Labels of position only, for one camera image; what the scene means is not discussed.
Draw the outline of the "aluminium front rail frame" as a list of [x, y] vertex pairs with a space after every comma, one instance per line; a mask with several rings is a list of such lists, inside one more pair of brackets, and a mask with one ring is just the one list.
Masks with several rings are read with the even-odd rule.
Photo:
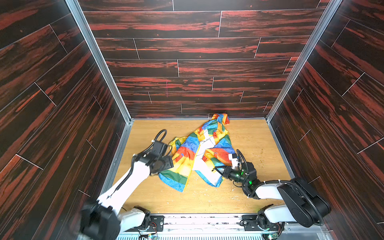
[[151, 215], [142, 231], [130, 229], [117, 240], [331, 240], [325, 227], [278, 224], [262, 230], [250, 214], [163, 214]]

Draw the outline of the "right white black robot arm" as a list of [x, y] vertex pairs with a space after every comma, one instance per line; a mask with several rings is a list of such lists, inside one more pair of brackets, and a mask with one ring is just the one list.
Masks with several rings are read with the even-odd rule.
[[240, 169], [230, 166], [215, 167], [223, 178], [241, 184], [243, 193], [250, 199], [282, 200], [282, 206], [268, 205], [258, 211], [255, 217], [244, 217], [241, 225], [245, 229], [258, 228], [261, 231], [281, 231], [283, 223], [298, 223], [305, 228], [325, 224], [324, 217], [331, 212], [330, 205], [318, 192], [301, 178], [289, 181], [260, 181], [253, 164], [243, 163]]

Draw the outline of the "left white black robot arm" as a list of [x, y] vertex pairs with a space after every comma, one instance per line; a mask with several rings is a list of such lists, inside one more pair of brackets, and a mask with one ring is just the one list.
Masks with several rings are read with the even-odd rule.
[[115, 240], [119, 234], [131, 230], [147, 230], [151, 212], [140, 206], [120, 213], [134, 190], [149, 176], [174, 167], [170, 156], [172, 147], [160, 141], [133, 155], [131, 168], [110, 189], [81, 210], [81, 234], [92, 240]]

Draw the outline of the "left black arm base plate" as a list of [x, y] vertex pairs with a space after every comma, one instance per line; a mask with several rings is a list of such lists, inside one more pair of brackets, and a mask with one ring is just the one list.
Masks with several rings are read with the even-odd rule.
[[162, 232], [164, 229], [164, 221], [165, 216], [150, 215], [149, 217], [145, 217], [144, 222], [140, 226], [131, 228], [125, 232]]

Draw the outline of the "multicoloured patchwork jacket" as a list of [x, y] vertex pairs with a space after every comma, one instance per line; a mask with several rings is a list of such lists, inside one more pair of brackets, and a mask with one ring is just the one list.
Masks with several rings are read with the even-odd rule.
[[182, 193], [194, 171], [208, 185], [218, 188], [223, 177], [214, 168], [232, 168], [229, 154], [236, 154], [226, 129], [229, 123], [227, 114], [214, 114], [210, 121], [188, 136], [174, 138], [170, 142], [174, 167], [159, 173], [160, 180]]

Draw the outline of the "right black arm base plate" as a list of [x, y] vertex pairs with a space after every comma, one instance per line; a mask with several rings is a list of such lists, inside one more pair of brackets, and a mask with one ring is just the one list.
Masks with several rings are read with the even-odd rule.
[[245, 231], [279, 232], [282, 229], [281, 224], [271, 223], [264, 215], [243, 215], [239, 224]]

